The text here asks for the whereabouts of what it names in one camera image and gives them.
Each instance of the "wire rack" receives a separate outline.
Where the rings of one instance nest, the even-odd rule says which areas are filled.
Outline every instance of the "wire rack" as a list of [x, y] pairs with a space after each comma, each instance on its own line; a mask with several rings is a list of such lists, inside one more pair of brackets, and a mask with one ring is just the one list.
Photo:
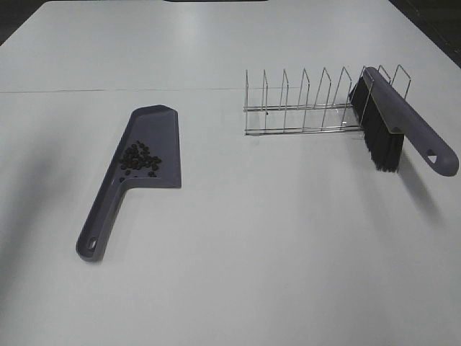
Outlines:
[[[362, 77], [365, 66], [362, 67], [359, 78]], [[411, 77], [402, 67], [397, 65], [393, 77], [379, 65], [378, 71], [395, 89], [395, 81], [405, 76], [400, 83], [406, 98], [411, 83]], [[282, 86], [271, 88], [267, 81], [266, 70], [263, 71], [262, 86], [249, 87], [249, 73], [245, 75], [245, 134], [253, 136], [286, 134], [286, 133], [335, 133], [361, 131], [360, 119], [352, 107], [349, 95], [354, 93], [351, 74], [342, 67], [337, 82], [324, 67], [318, 86], [311, 94], [311, 84], [306, 69], [303, 69], [299, 88], [290, 88], [288, 75], [283, 70]]]

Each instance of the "dustpan scoop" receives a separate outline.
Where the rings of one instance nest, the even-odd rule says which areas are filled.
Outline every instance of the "dustpan scoop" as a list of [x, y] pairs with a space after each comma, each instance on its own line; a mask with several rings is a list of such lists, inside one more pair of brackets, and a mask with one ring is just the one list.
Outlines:
[[[134, 169], [128, 176], [121, 169], [120, 160], [134, 143], [145, 143], [161, 158], [156, 177], [149, 176], [149, 168]], [[104, 256], [125, 192], [135, 187], [181, 187], [176, 110], [157, 105], [132, 113], [77, 241], [76, 251], [83, 260], [95, 262]]]

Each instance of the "gray brush handle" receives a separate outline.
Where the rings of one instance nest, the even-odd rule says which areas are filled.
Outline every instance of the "gray brush handle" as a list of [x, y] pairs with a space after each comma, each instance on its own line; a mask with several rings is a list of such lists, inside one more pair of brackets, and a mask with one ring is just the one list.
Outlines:
[[382, 119], [391, 133], [404, 133], [424, 161], [437, 173], [452, 177], [460, 165], [456, 153], [428, 123], [396, 92], [374, 67], [367, 67], [363, 79]]

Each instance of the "black bristles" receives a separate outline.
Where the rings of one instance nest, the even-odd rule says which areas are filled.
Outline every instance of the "black bristles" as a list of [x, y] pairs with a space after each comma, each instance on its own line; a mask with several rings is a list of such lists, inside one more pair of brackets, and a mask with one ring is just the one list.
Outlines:
[[365, 143], [376, 169], [384, 172], [395, 172], [400, 161], [404, 135], [389, 132], [373, 98], [369, 95], [370, 91], [362, 77], [349, 98], [356, 111], [357, 121], [360, 123], [362, 120]]

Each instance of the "hand brush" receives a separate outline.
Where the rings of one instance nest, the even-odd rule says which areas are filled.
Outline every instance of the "hand brush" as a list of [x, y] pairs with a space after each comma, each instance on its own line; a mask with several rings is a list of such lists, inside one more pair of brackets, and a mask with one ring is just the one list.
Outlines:
[[459, 167], [456, 153], [376, 68], [364, 69], [349, 99], [378, 170], [398, 170], [406, 136], [435, 172], [447, 177], [456, 175]]

